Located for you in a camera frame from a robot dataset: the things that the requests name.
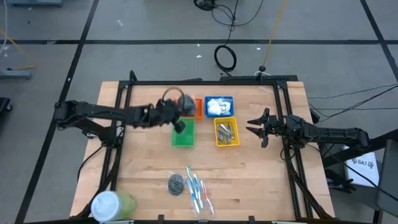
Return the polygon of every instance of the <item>orange container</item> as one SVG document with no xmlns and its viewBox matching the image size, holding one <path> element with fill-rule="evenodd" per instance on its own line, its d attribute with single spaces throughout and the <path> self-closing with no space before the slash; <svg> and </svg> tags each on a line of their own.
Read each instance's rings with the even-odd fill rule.
<svg viewBox="0 0 398 224">
<path fill-rule="evenodd" d="M 203 98 L 194 98 L 193 102 L 195 103 L 195 115 L 194 116 L 182 116 L 183 118 L 195 118 L 195 119 L 200 119 L 203 117 Z"/>
</svg>

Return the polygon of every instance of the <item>gray floor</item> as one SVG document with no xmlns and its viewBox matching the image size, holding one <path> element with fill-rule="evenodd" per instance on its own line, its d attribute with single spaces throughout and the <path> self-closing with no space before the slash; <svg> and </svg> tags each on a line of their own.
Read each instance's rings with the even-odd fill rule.
<svg viewBox="0 0 398 224">
<path fill-rule="evenodd" d="M 18 40 L 78 40 L 92 0 L 65 1 L 62 8 L 10 7 L 9 35 Z M 233 7 L 234 1 L 219 0 Z M 237 18 L 248 20 L 260 1 L 240 1 Z M 386 40 L 398 39 L 395 0 L 368 1 Z M 238 27 L 232 39 L 268 39 L 282 1 L 265 0 L 260 14 Z M 221 13 L 216 16 L 225 19 Z M 4 18 L 0 15 L 0 29 Z M 191 1 L 100 0 L 88 40 L 225 39 L 228 28 Z M 276 39 L 376 40 L 357 0 L 289 0 Z M 67 99 L 95 103 L 102 81 L 126 79 L 133 69 L 139 80 L 218 80 L 213 44 L 85 45 Z M 10 97 L 14 110 L 0 129 L 0 223 L 13 223 L 25 194 L 53 113 L 65 82 L 76 45 L 22 45 L 38 65 L 31 80 L 0 80 L 0 96 Z M 238 56 L 234 75 L 253 75 L 264 58 L 266 45 L 230 45 Z M 388 48 L 395 58 L 398 45 Z M 10 46 L 0 55 L 0 69 L 27 65 L 27 59 Z M 222 64 L 230 56 L 220 52 Z M 308 96 L 330 96 L 397 83 L 380 45 L 273 45 L 267 72 L 296 74 Z M 369 98 L 370 91 L 335 100 L 310 100 L 319 108 L 344 108 Z M 364 108 L 396 107 L 397 90 L 370 101 Z M 320 126 L 352 127 L 371 137 L 398 126 L 396 111 L 350 111 Z M 76 129 L 56 131 L 45 161 L 26 222 L 67 218 L 76 187 L 76 172 L 86 139 Z M 377 152 L 381 160 L 382 151 Z M 373 211 L 331 191 L 336 216 L 371 222 Z M 383 223 L 396 223 L 386 215 Z"/>
</svg>

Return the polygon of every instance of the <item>toothbrush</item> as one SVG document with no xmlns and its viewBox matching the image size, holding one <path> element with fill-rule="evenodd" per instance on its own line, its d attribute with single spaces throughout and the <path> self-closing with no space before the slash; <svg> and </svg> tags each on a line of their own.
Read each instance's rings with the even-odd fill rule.
<svg viewBox="0 0 398 224">
<path fill-rule="evenodd" d="M 195 210 L 197 211 L 197 214 L 200 214 L 199 206 L 198 206 L 198 203 L 197 203 L 197 199 L 195 197 L 195 193 L 193 193 L 193 187 L 192 187 L 191 180 L 187 180 L 187 185 L 188 185 L 189 191 L 191 193 L 191 198 L 193 200 L 193 204 L 195 205 Z"/>
<path fill-rule="evenodd" d="M 203 202 L 201 201 L 201 198 L 200 198 L 200 185 L 199 185 L 198 177 L 196 174 L 193 175 L 193 181 L 194 181 L 193 186 L 195 187 L 195 191 L 198 194 L 197 199 L 199 199 L 200 208 L 203 209 Z"/>
<path fill-rule="evenodd" d="M 203 189 L 203 192 L 205 193 L 205 197 L 206 197 L 206 199 L 207 199 L 207 202 L 209 203 L 210 212 L 211 212 L 212 215 L 214 215 L 215 212 L 214 212 L 213 205 L 211 204 L 210 199 L 209 199 L 209 197 L 207 196 L 206 185 L 205 185 L 205 183 L 204 183 L 202 180 L 200 181 L 200 184 L 201 184 L 201 188 Z"/>
<path fill-rule="evenodd" d="M 191 173 L 191 167 L 187 166 L 187 174 L 188 174 L 189 179 L 191 180 L 191 183 L 193 184 L 193 180 L 192 180 L 190 173 Z M 195 191 L 195 198 L 198 198 L 197 191 Z"/>
</svg>

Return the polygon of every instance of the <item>black floor line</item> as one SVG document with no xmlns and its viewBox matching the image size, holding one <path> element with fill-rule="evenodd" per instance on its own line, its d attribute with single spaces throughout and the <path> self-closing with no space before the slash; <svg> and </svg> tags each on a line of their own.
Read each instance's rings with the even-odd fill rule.
<svg viewBox="0 0 398 224">
<path fill-rule="evenodd" d="M 75 74 L 76 66 L 77 66 L 77 64 L 79 62 L 81 51 L 82 51 L 83 46 L 84 46 L 84 41 L 87 38 L 87 34 L 88 34 L 89 29 L 90 29 L 91 22 L 93 21 L 94 14 L 95 14 L 95 11 L 96 11 L 96 8 L 97 8 L 97 5 L 98 5 L 98 1 L 99 0 L 94 0 L 93 1 L 93 5 L 91 6 L 90 13 L 88 14 L 88 18 L 86 20 L 86 24 L 85 24 L 85 27 L 83 29 L 83 33 L 82 33 L 81 38 L 80 38 L 80 43 L 78 44 L 75 56 L 73 57 L 73 60 L 72 60 L 72 64 L 70 65 L 69 72 L 68 72 L 68 75 L 67 75 L 67 77 L 65 79 L 65 84 L 64 84 L 64 86 L 62 88 L 59 101 L 63 101 L 67 97 L 68 90 L 69 90 L 69 87 L 70 87 L 70 83 L 72 82 L 73 75 Z M 16 220 L 15 220 L 16 224 L 23 223 L 24 220 L 25 220 L 26 214 L 27 214 L 28 209 L 29 209 L 30 202 L 32 201 L 32 197 L 34 195 L 37 183 L 39 182 L 40 173 L 42 172 L 45 159 L 46 159 L 47 154 L 48 154 L 49 149 L 50 149 L 50 145 L 51 145 L 51 142 L 52 142 L 52 138 L 54 136 L 54 132 L 55 132 L 55 123 L 53 121 L 51 121 L 49 130 L 47 131 L 47 134 L 45 136 L 42 149 L 41 149 L 40 154 L 39 154 L 39 158 L 37 159 L 37 162 L 36 162 L 32 177 L 30 178 L 29 184 L 27 186 L 24 199 L 22 200 L 21 206 L 19 208 Z"/>
<path fill-rule="evenodd" d="M 372 15 L 372 12 L 371 12 L 368 4 L 366 3 L 365 0 L 361 0 L 361 4 L 362 4 L 363 9 L 365 10 L 365 13 L 366 13 L 368 19 L 369 19 L 369 22 L 372 25 L 373 31 L 376 34 L 377 39 L 381 42 L 381 48 L 383 49 L 384 55 L 387 58 L 388 64 L 390 65 L 391 70 L 398 81 L 398 67 L 397 67 L 396 61 L 394 60 L 394 57 L 392 56 L 390 49 L 388 48 L 386 42 L 384 41 L 384 37 L 381 34 L 379 26 L 377 26 L 376 21 L 374 20 L 374 17 Z"/>
<path fill-rule="evenodd" d="M 84 44 L 98 45 L 151 45 L 151 44 L 223 44 L 224 39 L 175 39 L 175 40 L 85 40 Z M 229 44 L 268 44 L 268 39 L 229 40 Z M 80 40 L 14 40 L 17 44 L 80 44 Z M 272 44 L 306 45 L 374 45 L 398 44 L 398 40 L 273 40 Z"/>
</svg>

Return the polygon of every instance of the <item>green container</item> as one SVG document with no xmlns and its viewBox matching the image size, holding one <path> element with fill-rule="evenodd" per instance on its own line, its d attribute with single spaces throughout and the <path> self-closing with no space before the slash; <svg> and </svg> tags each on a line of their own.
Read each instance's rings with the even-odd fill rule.
<svg viewBox="0 0 398 224">
<path fill-rule="evenodd" d="M 195 143 L 195 118 L 180 118 L 185 123 L 185 129 L 177 133 L 173 128 L 172 146 L 192 147 Z"/>
</svg>

